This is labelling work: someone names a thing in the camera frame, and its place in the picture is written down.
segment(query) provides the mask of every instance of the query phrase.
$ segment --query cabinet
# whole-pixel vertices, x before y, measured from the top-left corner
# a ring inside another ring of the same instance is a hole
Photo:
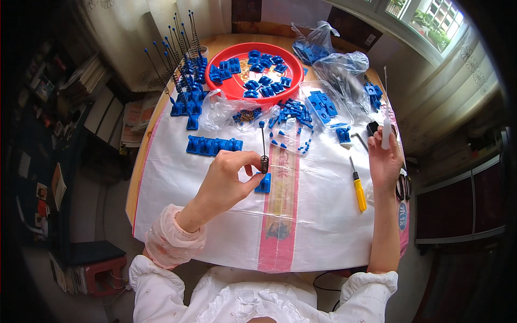
[[[471,241],[504,231],[499,155],[417,195],[416,243]]]

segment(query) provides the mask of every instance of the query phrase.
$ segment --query curtain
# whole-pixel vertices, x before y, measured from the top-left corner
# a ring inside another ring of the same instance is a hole
[[[81,24],[94,38],[103,56],[120,79],[134,92],[161,90],[158,75],[165,66],[160,58],[162,40],[169,25],[184,22],[186,35],[192,42],[189,10],[194,12],[196,33],[200,39],[231,32],[231,0],[75,0],[75,11]],[[156,41],[159,52],[154,48]]]
[[[476,115],[497,91],[494,68],[470,27],[444,62],[396,107],[406,155],[421,155]]]

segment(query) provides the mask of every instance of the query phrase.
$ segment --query window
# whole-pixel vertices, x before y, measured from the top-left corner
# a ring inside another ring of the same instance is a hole
[[[468,27],[465,17],[451,0],[329,2],[400,38],[436,67]]]

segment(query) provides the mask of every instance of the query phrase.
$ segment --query red plastic tray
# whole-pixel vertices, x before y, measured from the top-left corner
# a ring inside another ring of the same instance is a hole
[[[261,54],[269,54],[271,56],[281,56],[284,59],[284,65],[287,69],[283,73],[273,71],[275,65],[272,65],[269,69],[264,69],[262,73],[256,73],[250,71],[251,65],[248,65],[248,53],[252,50],[258,50]],[[214,83],[210,80],[210,66],[215,65],[219,67],[219,63],[224,60],[228,60],[233,57],[238,57],[240,61],[240,70],[238,74],[232,74],[231,79],[223,81],[223,84]],[[285,76],[291,79],[291,87],[285,88],[284,92],[278,95],[263,98],[262,94],[258,92],[258,99],[243,98],[244,91],[247,89],[244,87],[244,83],[249,80],[258,81],[263,75],[268,76],[273,82],[279,82],[281,76]],[[283,48],[275,45],[265,44],[260,42],[247,42],[242,44],[233,45],[225,50],[220,51],[215,55],[208,63],[205,71],[206,84],[210,90],[220,88],[226,94],[226,97],[232,100],[248,99],[253,100],[259,104],[277,103],[280,100],[286,100],[289,97],[296,97],[298,95],[298,86],[303,81],[303,67],[300,61]]]

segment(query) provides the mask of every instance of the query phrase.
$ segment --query right hand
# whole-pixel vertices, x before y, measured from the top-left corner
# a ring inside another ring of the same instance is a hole
[[[231,209],[264,178],[262,173],[253,174],[252,165],[260,169],[260,155],[254,151],[219,151],[196,196],[176,216],[176,223],[185,231],[194,232],[216,215]],[[239,180],[242,167],[251,177],[247,182]]]
[[[389,148],[381,148],[383,126],[379,126],[373,137],[368,138],[368,152],[370,157],[370,175],[372,176],[375,191],[395,192],[399,179],[400,169],[404,159],[393,132],[389,134]]]

